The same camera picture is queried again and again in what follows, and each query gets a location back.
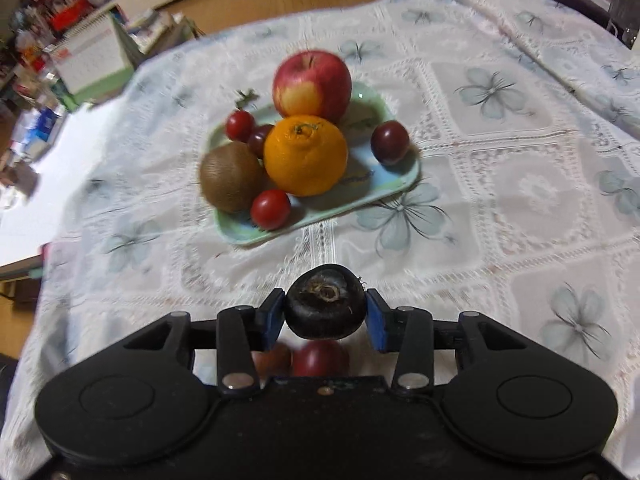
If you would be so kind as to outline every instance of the red apple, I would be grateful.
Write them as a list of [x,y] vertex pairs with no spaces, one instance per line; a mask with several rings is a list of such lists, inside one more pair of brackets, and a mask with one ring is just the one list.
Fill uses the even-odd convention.
[[335,54],[299,52],[284,60],[273,79],[273,103],[280,115],[314,115],[337,123],[351,99],[351,74]]

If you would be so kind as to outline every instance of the blue flower pattern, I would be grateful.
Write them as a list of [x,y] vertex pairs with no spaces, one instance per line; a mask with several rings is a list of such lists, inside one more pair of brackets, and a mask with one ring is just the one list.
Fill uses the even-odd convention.
[[600,115],[610,123],[620,127],[623,124],[640,127],[639,111],[631,103],[622,100],[620,97],[597,95],[595,105],[599,108]]
[[555,319],[541,329],[542,343],[559,354],[587,366],[591,356],[608,360],[612,338],[599,324],[605,310],[602,297],[591,288],[580,298],[567,283],[558,287],[549,300]]
[[452,241],[444,234],[448,215],[433,205],[439,197],[436,186],[419,182],[395,199],[360,209],[356,212],[356,221],[364,230],[378,232],[378,255],[383,250],[407,250],[414,233],[429,240],[446,238]]
[[433,10],[407,9],[401,14],[401,17],[406,22],[413,23],[414,25],[428,25],[429,23],[444,22],[444,16],[439,12],[434,12]]
[[603,65],[602,69],[620,86],[628,86],[630,81],[638,77],[636,70],[628,66]]
[[172,101],[180,108],[186,108],[192,99],[193,89],[188,87],[181,88],[172,96]]
[[338,51],[346,62],[357,64],[373,57],[384,57],[382,45],[371,40],[365,40],[361,43],[348,40],[338,47]]
[[113,195],[113,186],[102,178],[92,178],[84,186],[84,200],[81,205],[88,211],[107,206]]
[[516,81],[504,72],[490,73],[484,68],[469,68],[466,78],[471,83],[456,89],[465,105],[480,105],[480,113],[488,119],[501,120],[507,112],[526,113],[526,95],[514,88]]
[[245,38],[247,43],[261,43],[265,40],[279,38],[287,39],[287,27],[283,24],[259,27],[255,32]]
[[545,22],[542,21],[542,18],[536,16],[532,12],[524,10],[516,15],[516,20],[518,20],[521,25],[528,27],[532,32],[541,35],[544,34]]
[[640,196],[626,181],[613,171],[601,171],[597,174],[600,191],[614,197],[616,209],[623,215],[640,216]]
[[104,246],[103,252],[110,256],[110,272],[122,272],[127,267],[140,268],[151,252],[151,242],[160,234],[160,226],[153,219],[122,225]]

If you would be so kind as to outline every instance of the red cherry tomato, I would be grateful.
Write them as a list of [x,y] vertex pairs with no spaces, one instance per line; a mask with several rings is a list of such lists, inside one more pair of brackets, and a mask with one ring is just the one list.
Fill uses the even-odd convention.
[[254,116],[245,110],[236,110],[226,118],[226,136],[231,140],[247,142],[254,126]]
[[281,228],[291,213],[291,202],[281,189],[268,189],[254,199],[251,220],[267,231]]
[[296,377],[342,376],[349,371],[349,353],[334,339],[308,342],[293,352]]

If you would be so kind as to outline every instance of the orange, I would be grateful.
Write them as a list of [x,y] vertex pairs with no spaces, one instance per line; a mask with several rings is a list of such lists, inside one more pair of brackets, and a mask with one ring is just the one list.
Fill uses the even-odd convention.
[[340,130],[312,115],[277,122],[264,141],[264,169],[276,186],[295,196],[329,191],[343,176],[348,158]]

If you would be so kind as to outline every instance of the rectangular tray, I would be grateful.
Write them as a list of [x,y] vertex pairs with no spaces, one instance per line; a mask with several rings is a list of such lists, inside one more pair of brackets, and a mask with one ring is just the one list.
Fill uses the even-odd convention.
[[[257,124],[275,124],[282,118],[273,105],[253,110],[252,115]],[[322,195],[304,198],[290,195],[291,215],[287,224],[277,231],[256,227],[248,211],[228,214],[214,209],[214,221],[220,235],[235,245],[256,244],[409,188],[419,172],[415,150],[410,150],[402,161],[391,167],[382,166],[371,153],[373,130],[393,118],[373,88],[354,82],[351,103],[338,124],[349,146],[349,161],[342,179]],[[219,124],[209,138],[209,149],[226,142],[225,125]]]

